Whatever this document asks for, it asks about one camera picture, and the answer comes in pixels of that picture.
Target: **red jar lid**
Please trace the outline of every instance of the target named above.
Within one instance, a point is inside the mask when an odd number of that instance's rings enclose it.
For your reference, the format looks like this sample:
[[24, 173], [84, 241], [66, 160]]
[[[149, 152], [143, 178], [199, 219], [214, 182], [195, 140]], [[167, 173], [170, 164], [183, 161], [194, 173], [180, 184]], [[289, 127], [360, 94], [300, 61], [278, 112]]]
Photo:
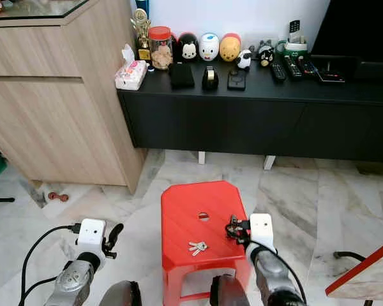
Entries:
[[149, 29], [149, 38], [151, 40], [168, 40], [170, 38], [170, 28], [151, 27]]

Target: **cabinet drawer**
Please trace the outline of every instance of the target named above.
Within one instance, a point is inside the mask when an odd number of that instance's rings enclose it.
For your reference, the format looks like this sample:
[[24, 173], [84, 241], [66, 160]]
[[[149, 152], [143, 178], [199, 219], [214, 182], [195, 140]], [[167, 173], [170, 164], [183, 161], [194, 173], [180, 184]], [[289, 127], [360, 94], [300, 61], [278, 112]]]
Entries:
[[0, 81], [0, 151], [32, 180], [125, 185], [84, 84], [42, 79]]
[[79, 77], [61, 27], [0, 28], [0, 76]]

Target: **stool hole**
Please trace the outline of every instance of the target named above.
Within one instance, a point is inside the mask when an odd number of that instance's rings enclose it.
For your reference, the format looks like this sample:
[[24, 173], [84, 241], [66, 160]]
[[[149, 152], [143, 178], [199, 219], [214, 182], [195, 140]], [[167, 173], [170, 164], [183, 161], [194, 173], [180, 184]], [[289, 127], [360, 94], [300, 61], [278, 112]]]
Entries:
[[199, 219], [201, 221], [208, 221], [210, 219], [209, 214], [207, 212], [199, 213]]

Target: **remote control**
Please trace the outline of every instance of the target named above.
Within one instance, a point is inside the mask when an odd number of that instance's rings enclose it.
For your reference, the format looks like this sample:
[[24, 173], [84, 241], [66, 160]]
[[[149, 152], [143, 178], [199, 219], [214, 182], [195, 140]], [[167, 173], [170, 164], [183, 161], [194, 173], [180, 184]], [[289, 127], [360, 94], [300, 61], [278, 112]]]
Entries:
[[299, 20], [291, 21], [289, 23], [289, 33], [293, 33], [293, 32], [299, 31], [299, 24], [300, 24]]
[[270, 67], [274, 80], [277, 82], [285, 81], [286, 76], [282, 65], [278, 64], [277, 62], [273, 62], [271, 63]]
[[316, 71], [315, 66], [312, 64], [312, 62], [304, 58], [303, 56], [299, 56], [297, 60], [297, 65], [299, 69], [302, 71], [303, 75], [306, 77], [315, 77]]
[[246, 72], [244, 70], [231, 70], [229, 72], [227, 88], [237, 89], [239, 91], [245, 90], [245, 74]]
[[302, 78], [301, 70], [295, 65], [294, 61], [289, 55], [283, 57], [286, 68], [289, 71], [293, 80], [300, 80]]

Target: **stool leg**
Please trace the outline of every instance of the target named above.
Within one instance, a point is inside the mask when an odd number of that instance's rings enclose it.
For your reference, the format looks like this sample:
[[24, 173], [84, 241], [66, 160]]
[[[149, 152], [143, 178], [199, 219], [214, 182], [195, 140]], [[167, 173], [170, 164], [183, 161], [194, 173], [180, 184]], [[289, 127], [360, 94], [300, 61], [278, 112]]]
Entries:
[[241, 283], [244, 289], [247, 289], [251, 276], [251, 266], [246, 259], [234, 262], [236, 266], [236, 279]]
[[184, 276], [193, 271], [188, 266], [181, 266], [170, 271], [163, 270], [163, 306], [179, 306]]

